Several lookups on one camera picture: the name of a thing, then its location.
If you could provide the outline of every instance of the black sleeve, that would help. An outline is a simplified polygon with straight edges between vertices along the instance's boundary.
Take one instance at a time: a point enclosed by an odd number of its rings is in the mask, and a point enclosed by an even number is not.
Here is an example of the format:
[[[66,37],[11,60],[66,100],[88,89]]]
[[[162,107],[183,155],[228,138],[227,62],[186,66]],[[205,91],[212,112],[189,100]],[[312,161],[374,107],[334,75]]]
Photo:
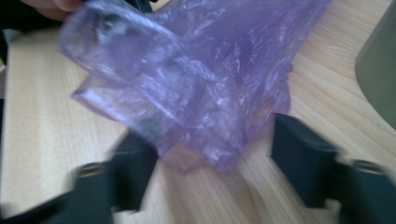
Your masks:
[[[32,7],[20,0],[0,0],[0,31],[14,29],[30,32],[35,29],[59,25],[58,21],[52,21],[41,16]],[[7,43],[3,32],[0,34],[0,56],[7,63]]]

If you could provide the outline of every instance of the translucent bag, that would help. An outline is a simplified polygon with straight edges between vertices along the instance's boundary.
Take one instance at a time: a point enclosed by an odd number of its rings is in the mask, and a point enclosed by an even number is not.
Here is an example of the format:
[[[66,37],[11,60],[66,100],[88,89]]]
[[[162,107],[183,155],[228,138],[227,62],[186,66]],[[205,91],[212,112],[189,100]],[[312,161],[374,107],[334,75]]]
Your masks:
[[[76,100],[127,124],[160,156],[188,147],[198,155],[188,164],[167,157],[181,171],[200,161],[227,171],[274,112],[289,111],[290,62],[330,2],[171,0],[145,14],[92,0],[59,43],[89,72]]]

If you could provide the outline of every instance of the wood grain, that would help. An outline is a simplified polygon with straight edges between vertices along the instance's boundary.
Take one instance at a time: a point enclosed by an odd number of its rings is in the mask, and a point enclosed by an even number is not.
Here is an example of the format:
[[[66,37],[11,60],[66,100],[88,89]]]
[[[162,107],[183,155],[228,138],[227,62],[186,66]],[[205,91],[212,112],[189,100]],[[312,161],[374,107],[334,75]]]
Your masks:
[[[396,131],[367,103],[355,58],[390,0],[334,0],[293,62],[291,114],[345,153],[396,171]],[[68,190],[78,166],[103,161],[125,127],[72,101],[86,76],[58,53],[56,30],[11,44],[3,135],[1,204],[6,216]],[[271,136],[249,146],[236,170],[179,174],[158,162],[146,209],[118,223],[337,223],[337,203],[304,208],[269,158]]]

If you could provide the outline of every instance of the purple plastic bag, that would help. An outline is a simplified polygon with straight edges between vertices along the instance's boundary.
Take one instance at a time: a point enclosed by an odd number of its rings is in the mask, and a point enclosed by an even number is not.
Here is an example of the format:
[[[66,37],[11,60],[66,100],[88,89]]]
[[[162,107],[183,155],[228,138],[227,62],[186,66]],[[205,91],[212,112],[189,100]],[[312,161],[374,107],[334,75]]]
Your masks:
[[[144,14],[90,1],[60,34],[62,53],[89,72],[73,97],[160,156],[191,148],[198,157],[187,165],[167,159],[181,171],[201,160],[229,170],[272,113],[290,110],[290,62],[330,2],[171,0]]]

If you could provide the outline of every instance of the finger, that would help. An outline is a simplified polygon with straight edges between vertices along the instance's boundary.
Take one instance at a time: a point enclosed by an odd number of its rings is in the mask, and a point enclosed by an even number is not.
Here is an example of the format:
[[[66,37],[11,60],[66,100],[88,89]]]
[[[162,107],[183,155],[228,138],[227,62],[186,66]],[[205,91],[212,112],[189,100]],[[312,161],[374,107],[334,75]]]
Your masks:
[[[21,0],[26,5],[35,8],[56,8],[52,0]]]
[[[70,14],[60,10],[59,8],[36,8],[35,10],[37,10],[37,12],[41,15],[55,21],[64,21],[64,19],[66,19],[66,17]]]
[[[54,4],[63,11],[74,11],[81,6],[81,0],[53,0]]]

